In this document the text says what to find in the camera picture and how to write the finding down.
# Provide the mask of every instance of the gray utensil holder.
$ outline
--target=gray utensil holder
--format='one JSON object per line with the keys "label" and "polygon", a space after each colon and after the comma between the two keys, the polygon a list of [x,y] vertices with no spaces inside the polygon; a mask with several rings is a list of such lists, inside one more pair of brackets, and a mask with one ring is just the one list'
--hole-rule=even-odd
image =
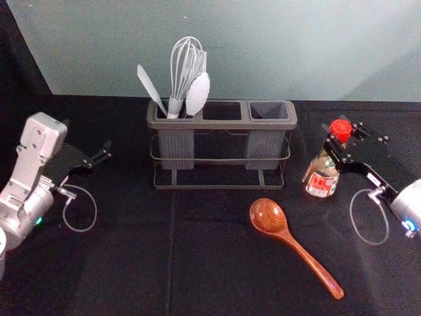
{"label": "gray utensil holder", "polygon": [[[283,185],[268,186],[264,183],[263,171],[277,169],[289,157],[289,139],[297,125],[295,108],[290,101],[265,100],[208,100],[193,118],[165,118],[154,101],[147,112],[148,127],[152,131],[151,156],[156,168],[171,171],[171,183],[157,185],[157,188],[279,188]],[[237,137],[235,146],[220,148],[219,140],[206,139],[214,131]],[[203,157],[198,148],[198,139],[213,146],[221,157]],[[159,154],[153,145],[159,145]],[[234,147],[243,146],[243,150]],[[191,170],[196,165],[243,165],[245,171],[258,171],[257,185],[189,185],[179,184],[177,171]]]}

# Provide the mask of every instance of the robotic arm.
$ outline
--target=robotic arm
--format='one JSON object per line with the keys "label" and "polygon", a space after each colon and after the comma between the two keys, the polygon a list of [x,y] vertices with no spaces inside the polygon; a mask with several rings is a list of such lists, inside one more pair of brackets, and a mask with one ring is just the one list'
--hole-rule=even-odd
{"label": "robotic arm", "polygon": [[379,136],[358,122],[347,149],[331,132],[323,147],[339,172],[360,174],[374,185],[368,197],[377,204],[383,199],[407,230],[406,236],[413,238],[421,231],[421,179],[390,154],[388,142],[389,136]]}
{"label": "robotic arm", "polygon": [[36,221],[52,206],[53,194],[76,198],[62,187],[68,174],[79,168],[91,169],[111,156],[109,141],[97,155],[88,157],[64,143],[66,134],[65,124],[41,112],[26,121],[16,148],[16,165],[0,193],[0,279],[5,252],[22,243]]}

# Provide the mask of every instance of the white spatula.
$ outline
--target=white spatula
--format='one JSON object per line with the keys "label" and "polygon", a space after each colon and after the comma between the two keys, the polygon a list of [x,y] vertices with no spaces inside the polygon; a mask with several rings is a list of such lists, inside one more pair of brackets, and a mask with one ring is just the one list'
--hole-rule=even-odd
{"label": "white spatula", "polygon": [[206,103],[211,88],[207,72],[198,75],[191,83],[186,97],[186,114],[194,116]]}
{"label": "white spatula", "polygon": [[155,87],[152,84],[151,79],[145,72],[145,69],[141,65],[137,66],[137,76],[139,77],[140,81],[142,82],[143,86],[145,87],[147,93],[151,96],[152,100],[155,101],[159,108],[162,110],[162,112],[167,116],[166,109],[164,105],[162,104],[161,98],[159,97],[158,91],[155,89]]}

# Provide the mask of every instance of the spoon handle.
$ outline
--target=spoon handle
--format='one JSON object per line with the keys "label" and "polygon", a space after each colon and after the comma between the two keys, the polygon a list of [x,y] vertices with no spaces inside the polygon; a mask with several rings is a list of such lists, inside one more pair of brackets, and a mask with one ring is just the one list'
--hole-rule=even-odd
{"label": "spoon handle", "polygon": [[323,282],[324,286],[328,288],[332,296],[340,300],[345,295],[342,287],[336,282],[333,276],[317,261],[315,258],[308,253],[302,245],[294,239],[293,236],[285,237],[282,236],[282,239],[287,241],[287,243],[294,248],[294,250],[300,255],[301,258],[310,266],[310,268],[317,274],[319,279]]}

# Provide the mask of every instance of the utensil holder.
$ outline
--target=utensil holder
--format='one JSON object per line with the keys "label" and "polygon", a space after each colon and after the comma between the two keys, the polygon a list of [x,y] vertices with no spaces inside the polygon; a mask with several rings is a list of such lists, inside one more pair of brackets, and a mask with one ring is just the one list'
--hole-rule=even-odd
{"label": "utensil holder", "polygon": [[[154,159],[154,185],[171,188],[266,188],[284,185],[283,169],[290,156],[289,140],[297,125],[290,101],[208,100],[193,118],[165,118],[154,101],[149,102],[147,123],[151,130],[151,156]],[[233,166],[234,177],[247,177],[242,183],[209,183],[203,165]],[[268,171],[280,171],[267,181]],[[197,180],[196,184],[188,180]]]}

